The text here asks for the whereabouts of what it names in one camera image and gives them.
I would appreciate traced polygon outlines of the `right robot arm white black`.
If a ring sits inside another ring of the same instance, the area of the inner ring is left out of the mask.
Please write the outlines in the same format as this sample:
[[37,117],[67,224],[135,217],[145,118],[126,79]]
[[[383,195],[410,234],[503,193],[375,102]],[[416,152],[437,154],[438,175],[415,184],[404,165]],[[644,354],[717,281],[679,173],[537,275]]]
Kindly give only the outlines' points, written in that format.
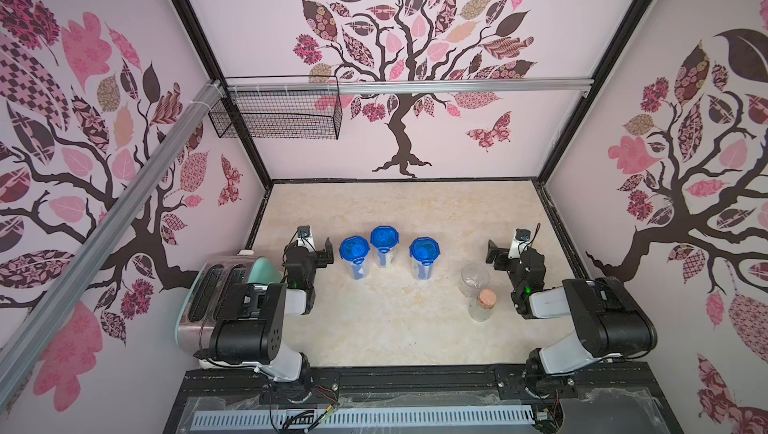
[[535,398],[549,397],[583,368],[640,358],[658,343],[652,321],[616,277],[571,278],[547,288],[545,256],[522,241],[509,248],[488,242],[485,262],[508,275],[510,298],[522,318],[568,317],[574,326],[562,339],[529,353],[522,383]]

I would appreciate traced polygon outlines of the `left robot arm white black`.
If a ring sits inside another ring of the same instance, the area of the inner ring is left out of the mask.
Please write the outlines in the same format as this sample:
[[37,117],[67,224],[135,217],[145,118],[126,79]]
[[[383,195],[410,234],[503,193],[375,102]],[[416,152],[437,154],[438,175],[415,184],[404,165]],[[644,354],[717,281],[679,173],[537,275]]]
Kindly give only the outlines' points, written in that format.
[[317,271],[333,263],[329,239],[320,249],[290,242],[282,269],[256,255],[209,260],[179,313],[176,344],[203,369],[250,370],[305,400],[313,385],[310,363],[284,343],[284,320],[311,312]]

